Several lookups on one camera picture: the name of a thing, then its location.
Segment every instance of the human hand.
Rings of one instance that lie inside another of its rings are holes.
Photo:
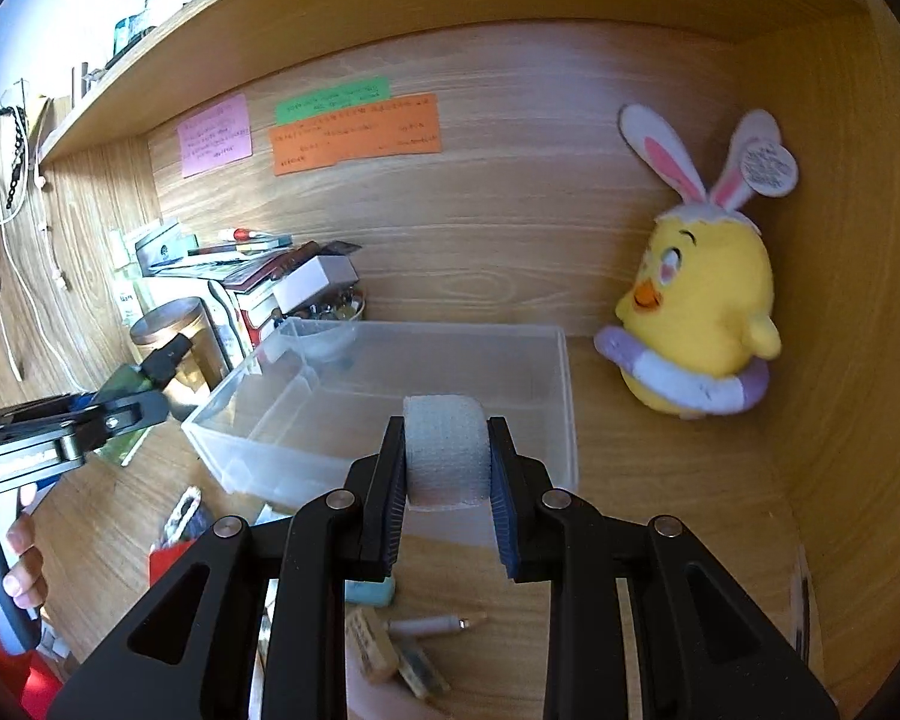
[[[4,591],[19,608],[35,608],[47,600],[43,555],[34,546],[36,527],[29,514],[21,514],[7,531],[7,543],[20,557],[4,577]]]

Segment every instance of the metal screw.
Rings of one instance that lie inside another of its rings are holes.
[[[242,528],[244,524],[240,522],[240,517],[221,517],[213,524],[214,535],[220,538],[236,536]]]
[[[552,490],[547,490],[546,493],[540,497],[540,502],[547,507],[547,509],[566,509],[573,498],[570,497],[570,493],[567,493],[566,490],[560,490],[559,488],[553,488]]]
[[[658,517],[653,521],[653,529],[657,531],[660,536],[673,538],[674,536],[679,536],[683,533],[683,523],[680,522],[677,517],[670,517],[669,514],[664,514],[663,517]]]
[[[331,509],[349,509],[357,497],[350,490],[334,490],[327,495],[327,506]]]

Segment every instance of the white bandage roll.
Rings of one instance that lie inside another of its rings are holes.
[[[427,512],[490,498],[490,435],[479,402],[464,395],[404,398],[407,499]]]

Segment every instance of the transparent storage box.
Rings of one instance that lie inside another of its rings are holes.
[[[269,336],[183,423],[228,493],[296,509],[340,487],[380,449],[407,395],[474,397],[504,416],[517,452],[576,490],[577,442],[559,327],[429,322],[305,322]],[[408,509],[404,532],[492,545],[490,507]]]

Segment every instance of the orange beak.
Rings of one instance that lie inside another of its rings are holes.
[[[645,279],[634,287],[634,306],[637,311],[656,311],[663,295],[653,286],[652,279]]]

